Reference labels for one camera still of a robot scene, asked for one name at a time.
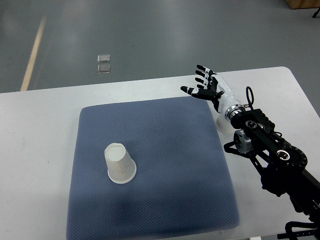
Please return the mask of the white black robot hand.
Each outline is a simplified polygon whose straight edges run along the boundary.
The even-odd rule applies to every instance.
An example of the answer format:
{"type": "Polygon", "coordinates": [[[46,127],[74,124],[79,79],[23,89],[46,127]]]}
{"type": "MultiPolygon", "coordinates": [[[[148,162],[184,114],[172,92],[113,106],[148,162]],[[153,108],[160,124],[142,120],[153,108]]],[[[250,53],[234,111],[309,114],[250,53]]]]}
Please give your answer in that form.
{"type": "Polygon", "coordinates": [[[230,121],[236,114],[244,112],[244,105],[235,98],[227,82],[213,70],[197,65],[196,87],[181,86],[180,89],[197,99],[211,101],[217,113],[230,121]]]}

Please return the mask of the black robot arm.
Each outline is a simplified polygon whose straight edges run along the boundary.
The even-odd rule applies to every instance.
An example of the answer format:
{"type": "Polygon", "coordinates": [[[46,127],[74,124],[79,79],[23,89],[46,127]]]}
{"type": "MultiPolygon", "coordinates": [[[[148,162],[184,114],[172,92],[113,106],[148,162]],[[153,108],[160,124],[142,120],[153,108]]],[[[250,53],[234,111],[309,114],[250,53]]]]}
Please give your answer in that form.
{"type": "Polygon", "coordinates": [[[290,221],[278,239],[320,238],[320,183],[307,170],[308,159],[297,147],[275,131],[260,109],[236,111],[230,117],[236,129],[233,141],[224,145],[227,153],[249,159],[260,175],[262,189],[277,197],[287,194],[298,213],[309,222],[290,221]]]}

